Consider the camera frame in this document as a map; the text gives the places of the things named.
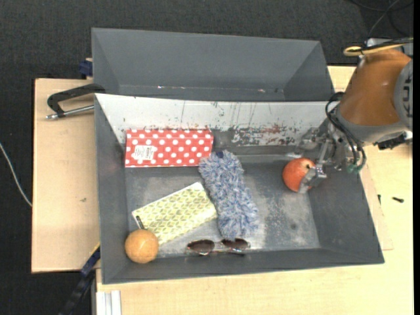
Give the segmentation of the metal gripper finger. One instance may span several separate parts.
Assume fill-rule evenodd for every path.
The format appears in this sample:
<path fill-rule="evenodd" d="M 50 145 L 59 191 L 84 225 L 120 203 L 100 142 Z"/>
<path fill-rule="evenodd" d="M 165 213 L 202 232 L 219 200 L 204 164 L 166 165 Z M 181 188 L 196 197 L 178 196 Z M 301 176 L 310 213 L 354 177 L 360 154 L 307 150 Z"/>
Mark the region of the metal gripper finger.
<path fill-rule="evenodd" d="M 329 134 L 320 128 L 311 127 L 294 148 L 300 156 L 325 156 L 329 146 Z"/>
<path fill-rule="evenodd" d="M 327 175 L 323 165 L 310 167 L 299 184 L 298 193 L 304 194 L 308 192 L 311 188 L 317 187 L 326 178 Z"/>

